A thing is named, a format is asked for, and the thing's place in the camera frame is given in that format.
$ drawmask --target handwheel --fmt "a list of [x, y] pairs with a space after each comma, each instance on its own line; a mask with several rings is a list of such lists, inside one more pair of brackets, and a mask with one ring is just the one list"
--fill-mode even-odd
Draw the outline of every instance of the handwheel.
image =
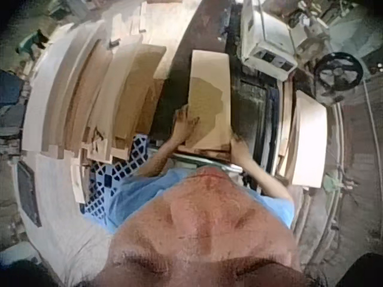
[[352, 55], [336, 52], [325, 55], [314, 68], [315, 81], [333, 91], [347, 91], [359, 85], [363, 68]]

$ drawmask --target light blue shirt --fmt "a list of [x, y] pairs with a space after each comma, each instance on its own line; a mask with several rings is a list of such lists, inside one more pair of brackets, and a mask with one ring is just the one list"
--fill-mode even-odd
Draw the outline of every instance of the light blue shirt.
[[[161, 196], [173, 185], [182, 181], [190, 174], [188, 169], [171, 169], [163, 176], [143, 178], [134, 176], [127, 179], [105, 206], [106, 229], [115, 233], [122, 223], [152, 199]], [[245, 188], [250, 198], [262, 204], [272, 215], [283, 222], [288, 228], [294, 218], [294, 204], [287, 199], [273, 199], [261, 196], [254, 190]]]

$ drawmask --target white machine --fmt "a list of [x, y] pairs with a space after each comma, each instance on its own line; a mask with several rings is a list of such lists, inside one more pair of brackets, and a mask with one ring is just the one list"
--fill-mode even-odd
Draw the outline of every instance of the white machine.
[[250, 69], [285, 81], [297, 68], [290, 28], [263, 12], [260, 0], [244, 0], [241, 41], [241, 61]]

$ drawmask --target person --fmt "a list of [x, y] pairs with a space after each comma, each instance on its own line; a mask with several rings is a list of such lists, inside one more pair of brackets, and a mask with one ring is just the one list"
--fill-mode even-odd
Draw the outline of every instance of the person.
[[38, 29], [36, 32], [25, 37], [24, 40], [21, 41], [20, 44], [16, 47], [15, 51], [17, 54], [20, 54], [22, 52], [28, 53], [31, 59], [34, 61], [35, 56], [32, 50], [33, 44], [36, 44], [36, 46], [40, 49], [45, 49], [43, 43], [46, 43], [48, 41], [49, 39], [46, 36], [44, 36], [40, 29]]
[[197, 122], [177, 111], [171, 138], [107, 204], [107, 262], [79, 286], [306, 286], [289, 229], [293, 199], [244, 141], [232, 139], [232, 162], [267, 196], [213, 167], [159, 176]]

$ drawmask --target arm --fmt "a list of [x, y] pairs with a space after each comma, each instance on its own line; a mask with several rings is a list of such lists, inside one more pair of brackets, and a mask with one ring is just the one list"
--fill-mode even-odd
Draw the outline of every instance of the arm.
[[232, 138], [230, 143], [232, 148], [232, 162], [238, 166], [241, 166], [244, 171], [246, 171], [252, 178], [254, 178], [262, 187], [262, 190], [267, 196], [278, 199], [287, 199], [294, 203], [293, 198], [288, 193], [286, 187], [271, 175], [266, 173], [253, 160], [245, 141], [235, 136]]
[[192, 134], [198, 118], [187, 118], [187, 106], [177, 110], [175, 125], [171, 138], [165, 142], [158, 152], [138, 170], [138, 175], [145, 177], [158, 176], [173, 152]]

